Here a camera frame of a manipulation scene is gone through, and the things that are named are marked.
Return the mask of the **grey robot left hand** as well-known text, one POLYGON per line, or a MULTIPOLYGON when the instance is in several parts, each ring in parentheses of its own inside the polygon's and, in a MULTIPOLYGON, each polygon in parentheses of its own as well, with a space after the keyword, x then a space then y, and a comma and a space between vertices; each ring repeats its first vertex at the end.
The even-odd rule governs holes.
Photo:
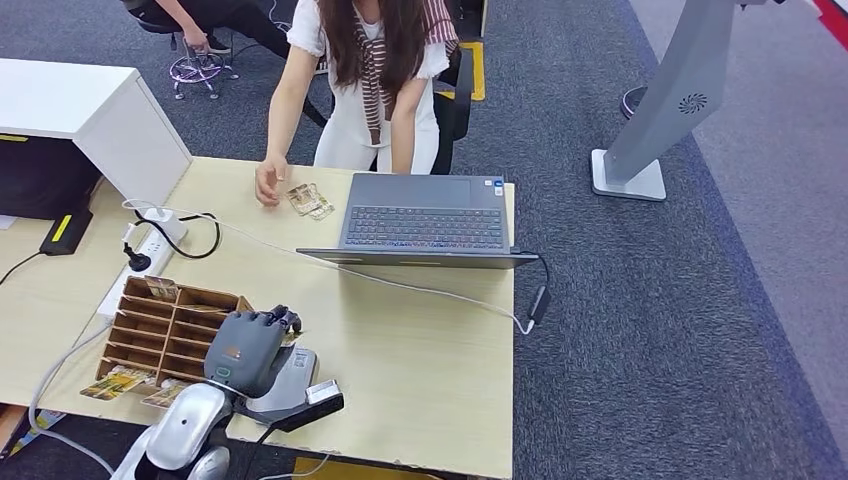
POLYGON ((283 345, 287 334, 299 334, 302 321, 284 305, 270 311, 229 313, 203 362, 204 378, 243 397, 267 394, 294 351, 283 345))

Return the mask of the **person's right hand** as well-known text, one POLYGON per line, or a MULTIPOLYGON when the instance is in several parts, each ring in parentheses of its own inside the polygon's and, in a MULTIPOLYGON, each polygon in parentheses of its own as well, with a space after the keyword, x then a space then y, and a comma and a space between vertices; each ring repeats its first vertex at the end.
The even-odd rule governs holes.
POLYGON ((286 179, 289 164, 279 154, 269 154, 255 169, 255 197, 265 207, 280 203, 278 185, 286 179))

